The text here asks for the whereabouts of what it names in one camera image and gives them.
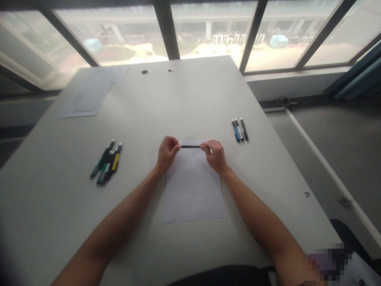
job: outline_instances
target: sheet of paper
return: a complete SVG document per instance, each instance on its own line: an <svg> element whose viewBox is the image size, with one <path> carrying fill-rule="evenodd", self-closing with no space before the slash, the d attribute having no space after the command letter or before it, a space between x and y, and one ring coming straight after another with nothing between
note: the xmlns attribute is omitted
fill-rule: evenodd
<svg viewBox="0 0 381 286"><path fill-rule="evenodd" d="M58 118L96 115L114 82L125 79L128 66L91 68L89 71L87 80L65 102Z"/></svg>
<svg viewBox="0 0 381 286"><path fill-rule="evenodd" d="M200 145L205 140L180 142ZM221 179L201 149L180 149L167 172L163 223L225 217Z"/></svg>
<svg viewBox="0 0 381 286"><path fill-rule="evenodd" d="M88 83L104 81L121 82L125 79L127 71L128 65L91 68Z"/></svg>
<svg viewBox="0 0 381 286"><path fill-rule="evenodd" d="M98 113L103 100L114 82L98 82L76 89L67 99L57 117L93 116Z"/></svg>

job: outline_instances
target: pen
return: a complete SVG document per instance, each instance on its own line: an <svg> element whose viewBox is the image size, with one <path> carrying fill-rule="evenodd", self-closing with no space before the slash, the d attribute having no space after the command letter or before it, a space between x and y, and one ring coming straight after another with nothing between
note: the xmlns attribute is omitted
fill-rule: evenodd
<svg viewBox="0 0 381 286"><path fill-rule="evenodd" d="M246 139L246 141L249 141L249 137L247 137L245 124L243 123L242 117L241 117L241 124L242 124L242 128L243 128L243 134L245 135L245 139Z"/></svg>
<svg viewBox="0 0 381 286"><path fill-rule="evenodd" d="M107 157L107 154L110 152L110 150L114 146L114 143L115 143L115 139L112 139L110 145L108 145L106 147L106 149L104 150L101 158L98 161L98 164L95 166L94 170L91 172L90 179L93 179L96 176L96 174L98 173L98 171L102 168L104 160Z"/></svg>
<svg viewBox="0 0 381 286"><path fill-rule="evenodd" d="M234 120L233 120L233 119L231 120L231 123L233 124L233 127L234 127L235 138L237 139L237 142L240 143L240 141L239 141L239 136L238 136L238 131L237 131L237 127L235 127L235 124L234 124Z"/></svg>
<svg viewBox="0 0 381 286"><path fill-rule="evenodd" d="M243 142L244 141L243 134L242 134L241 128L239 127L238 120L236 118L235 118L235 125L237 125L239 137L241 137L241 141Z"/></svg>
<svg viewBox="0 0 381 286"><path fill-rule="evenodd" d="M110 157L112 155L112 151L110 151L107 156L105 157L105 160L104 160L104 163L103 163L103 168L102 170L100 171L99 173L99 176L98 176L98 179L96 180L96 184L97 185L101 185L102 182L103 182L103 178L104 178L104 173L106 171L106 168L107 168L107 164L109 163L110 161Z"/></svg>
<svg viewBox="0 0 381 286"><path fill-rule="evenodd" d="M200 146L197 145L181 145L182 148L200 148Z"/></svg>
<svg viewBox="0 0 381 286"><path fill-rule="evenodd" d="M116 172L116 169L118 168L118 164L119 164L119 157L120 157L120 152L122 151L122 143L119 143L119 146L118 148L115 150L115 157L114 157L114 162L112 164L112 168L111 168L111 171L113 173Z"/></svg>
<svg viewBox="0 0 381 286"><path fill-rule="evenodd" d="M111 177L111 165L114 161L114 151L110 151L110 157L108 158L108 162L106 164L106 169L103 174L101 186L103 186Z"/></svg>

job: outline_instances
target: blue pen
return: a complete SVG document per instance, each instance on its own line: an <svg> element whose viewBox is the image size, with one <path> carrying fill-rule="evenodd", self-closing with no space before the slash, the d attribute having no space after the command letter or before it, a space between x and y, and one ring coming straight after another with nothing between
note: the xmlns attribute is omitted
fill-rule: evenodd
<svg viewBox="0 0 381 286"><path fill-rule="evenodd" d="M231 123L233 124L233 127L234 127L234 131L235 131L235 138L237 139L237 142L238 142L238 143L240 143L241 141L239 140L239 136L238 136L237 127L235 127L235 124L234 124L234 120L233 120L233 119L231 120Z"/></svg>

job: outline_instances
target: green pen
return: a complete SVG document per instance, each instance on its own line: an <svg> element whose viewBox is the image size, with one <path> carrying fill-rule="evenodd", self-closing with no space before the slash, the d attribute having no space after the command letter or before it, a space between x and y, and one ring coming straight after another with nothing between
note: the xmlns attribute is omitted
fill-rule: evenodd
<svg viewBox="0 0 381 286"><path fill-rule="evenodd" d="M91 172L90 179L93 179L98 173L98 171L102 168L103 163L105 162L105 159L107 157L107 154L110 152L112 147L114 147L114 143L115 143L115 139L112 139L110 145L108 145L107 148L104 150L101 158L98 161L98 164L95 166L94 170Z"/></svg>
<svg viewBox="0 0 381 286"><path fill-rule="evenodd" d="M106 158L105 158L105 161L104 161L104 164L103 164L102 171L100 171L99 176L98 176L98 179L96 180L96 184L97 184L97 185L101 185L102 182L103 182L104 174L105 174L107 165L109 165L108 158L109 158L109 156L112 155L112 153L113 153L113 152L110 151L109 154L108 154L108 155L106 156Z"/></svg>

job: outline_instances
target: hand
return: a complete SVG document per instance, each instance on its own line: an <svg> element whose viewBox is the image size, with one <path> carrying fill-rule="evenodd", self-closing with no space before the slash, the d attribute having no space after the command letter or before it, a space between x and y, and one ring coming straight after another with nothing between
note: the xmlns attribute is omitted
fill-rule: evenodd
<svg viewBox="0 0 381 286"><path fill-rule="evenodd" d="M208 142L202 143L200 148L205 151L209 166L211 166L219 175L230 169L225 160L225 152L219 141L209 140Z"/></svg>
<svg viewBox="0 0 381 286"><path fill-rule="evenodd" d="M163 173L172 166L177 152L181 149L179 141L172 136L165 136L159 147L158 162L156 167Z"/></svg>

